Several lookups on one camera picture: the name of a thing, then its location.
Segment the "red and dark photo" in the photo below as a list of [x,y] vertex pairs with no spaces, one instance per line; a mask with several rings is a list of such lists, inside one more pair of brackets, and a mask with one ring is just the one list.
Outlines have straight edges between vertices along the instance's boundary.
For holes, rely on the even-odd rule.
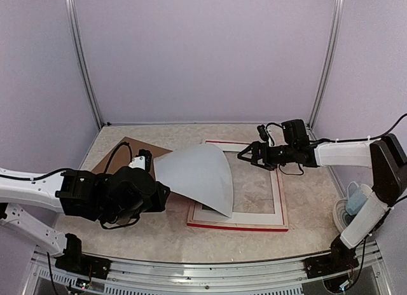
[[225,217],[233,212],[233,180],[221,148],[196,144],[154,159],[157,181],[171,192],[210,207]]

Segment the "brown backing board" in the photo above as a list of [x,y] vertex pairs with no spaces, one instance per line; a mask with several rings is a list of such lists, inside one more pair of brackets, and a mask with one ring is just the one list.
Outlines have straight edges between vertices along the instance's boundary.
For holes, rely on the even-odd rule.
[[[160,156],[163,156],[167,153],[172,152],[172,150],[165,149],[153,144],[149,144],[143,141],[138,141],[135,139],[131,139],[130,137],[124,137],[121,142],[127,142],[129,143],[129,146],[132,149],[132,155],[136,156],[139,153],[140,149],[145,149],[151,152],[153,158],[157,158]],[[102,173],[106,165],[114,151],[115,147],[110,150],[105,157],[91,170],[91,172],[95,174],[100,174]],[[108,174],[113,174],[119,170],[119,168],[127,166],[130,163],[130,151],[127,146],[121,146],[119,150],[115,153],[113,156],[113,159],[111,160],[111,163],[107,169]]]

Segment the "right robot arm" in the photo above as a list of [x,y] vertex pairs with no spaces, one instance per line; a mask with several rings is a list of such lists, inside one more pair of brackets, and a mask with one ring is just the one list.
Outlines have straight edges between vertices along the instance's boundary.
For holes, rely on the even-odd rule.
[[254,141],[237,158],[276,170],[288,163],[303,167],[348,167],[362,172],[367,200],[350,224],[331,242],[325,257],[305,261],[309,275],[333,273],[358,266],[356,247],[377,230],[406,191],[406,153],[395,134],[348,141],[310,140],[307,134],[286,134],[285,143],[271,146]]

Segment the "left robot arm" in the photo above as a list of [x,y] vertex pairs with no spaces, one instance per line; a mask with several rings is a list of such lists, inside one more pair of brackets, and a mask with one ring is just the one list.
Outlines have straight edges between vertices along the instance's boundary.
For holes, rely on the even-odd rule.
[[45,175],[8,171],[1,174],[1,224],[21,232],[52,257],[62,257],[81,273],[89,259],[76,236],[59,232],[23,206],[52,210],[98,222],[103,230],[132,226],[143,212],[162,212],[170,188],[142,168],[122,167],[114,174],[60,168]]

